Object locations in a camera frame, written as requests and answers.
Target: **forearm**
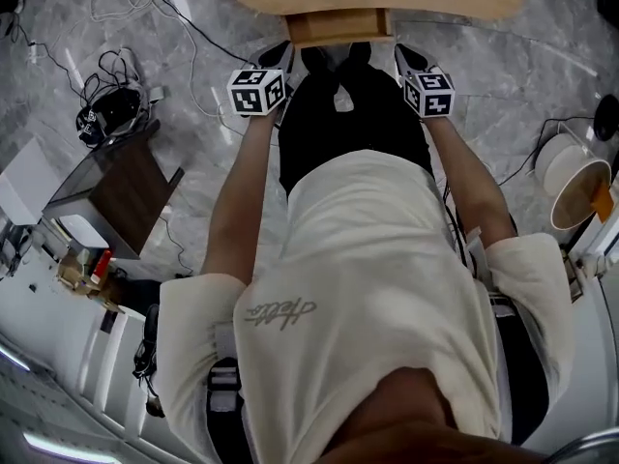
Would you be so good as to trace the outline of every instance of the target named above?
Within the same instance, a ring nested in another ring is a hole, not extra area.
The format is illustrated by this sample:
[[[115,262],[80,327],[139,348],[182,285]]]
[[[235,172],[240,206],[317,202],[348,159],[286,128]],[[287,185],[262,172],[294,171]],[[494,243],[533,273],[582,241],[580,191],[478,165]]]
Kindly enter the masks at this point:
[[[441,158],[464,232],[482,230],[488,247],[516,233],[501,188],[445,117],[425,119]]]
[[[215,204],[202,273],[251,282],[275,115],[252,117]]]

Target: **gray tile floor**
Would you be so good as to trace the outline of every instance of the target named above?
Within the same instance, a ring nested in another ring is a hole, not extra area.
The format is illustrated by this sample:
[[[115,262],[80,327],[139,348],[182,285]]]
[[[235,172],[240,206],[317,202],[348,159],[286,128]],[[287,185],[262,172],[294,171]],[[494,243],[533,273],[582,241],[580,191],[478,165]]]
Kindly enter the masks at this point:
[[[286,36],[279,17],[256,13],[235,0],[186,2],[197,26],[239,54],[249,55]],[[128,7],[128,0],[95,0],[94,10],[101,15]],[[168,96],[154,109],[162,129],[152,149],[166,174],[179,164],[187,172],[164,216],[173,238],[186,248],[181,259],[198,269],[209,216],[241,137],[193,104],[189,91],[193,47],[178,20],[162,16],[152,6],[104,22],[95,22],[90,15],[91,0],[27,0],[21,23],[31,39],[53,45],[52,54],[62,64],[73,61],[82,77],[96,70],[104,51],[126,46],[136,55],[145,82],[164,86]],[[619,93],[619,32],[598,15],[596,0],[526,0],[517,15],[494,22],[420,11],[393,11],[393,19],[398,42],[427,50],[452,75],[458,93],[454,121],[498,181],[526,159],[545,118],[592,115],[600,96]],[[197,100],[207,112],[215,112],[219,102],[229,112],[223,100],[225,83],[239,64],[201,37],[194,38]],[[0,56],[0,168],[35,136],[58,174],[67,176],[87,150],[76,136],[78,100],[66,75],[47,59],[30,64],[23,40],[1,41]],[[376,44],[371,63],[392,73],[393,44]],[[304,73],[297,60],[293,86]],[[351,107],[343,92],[336,105]],[[243,119],[229,113],[224,119],[242,131]],[[574,128],[581,132],[586,124],[575,121]],[[258,272],[277,258],[286,222],[275,136],[272,144]],[[521,232],[551,231],[550,201],[528,171],[503,187],[508,203]],[[435,173],[442,186],[439,164]],[[178,250],[159,221],[141,261],[122,266],[134,276],[169,278],[184,271],[177,262]]]

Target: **neck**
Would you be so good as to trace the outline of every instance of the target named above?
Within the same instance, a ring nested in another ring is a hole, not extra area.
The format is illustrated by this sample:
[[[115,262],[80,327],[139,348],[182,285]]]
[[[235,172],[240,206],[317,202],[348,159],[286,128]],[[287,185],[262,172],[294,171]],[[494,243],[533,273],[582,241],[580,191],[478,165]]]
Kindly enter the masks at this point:
[[[427,369],[400,368],[383,378],[346,419],[325,452],[405,421],[456,427],[449,402]]]

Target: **white t-shirt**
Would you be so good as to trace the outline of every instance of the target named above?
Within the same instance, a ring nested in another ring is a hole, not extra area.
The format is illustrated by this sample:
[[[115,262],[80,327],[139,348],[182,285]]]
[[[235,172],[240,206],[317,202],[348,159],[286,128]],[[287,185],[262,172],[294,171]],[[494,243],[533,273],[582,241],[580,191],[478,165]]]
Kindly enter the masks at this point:
[[[206,460],[204,380],[214,324],[234,318],[251,434],[265,464],[311,463],[349,414],[399,367],[429,369],[460,431],[497,437],[497,342],[487,291],[455,253],[436,184],[374,151],[332,159],[289,198],[279,263],[250,287],[203,275],[162,287],[160,399],[172,430]],[[548,235],[491,246],[497,288],[543,335],[550,402],[565,389],[572,312]]]

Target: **t-shirt sleeve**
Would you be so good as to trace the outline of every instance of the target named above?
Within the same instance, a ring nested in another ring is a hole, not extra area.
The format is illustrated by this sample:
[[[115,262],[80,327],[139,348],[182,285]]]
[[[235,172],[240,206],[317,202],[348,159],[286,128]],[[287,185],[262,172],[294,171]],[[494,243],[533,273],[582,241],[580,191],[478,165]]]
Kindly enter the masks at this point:
[[[559,245],[547,234],[514,237],[490,246],[486,259],[496,288],[536,323],[552,404],[570,382],[575,349],[570,286]]]
[[[204,381],[217,360],[215,325],[231,322],[246,286],[230,275],[208,274],[162,285],[157,332],[157,390],[172,432],[188,447],[208,453],[204,419],[196,400],[205,400]]]

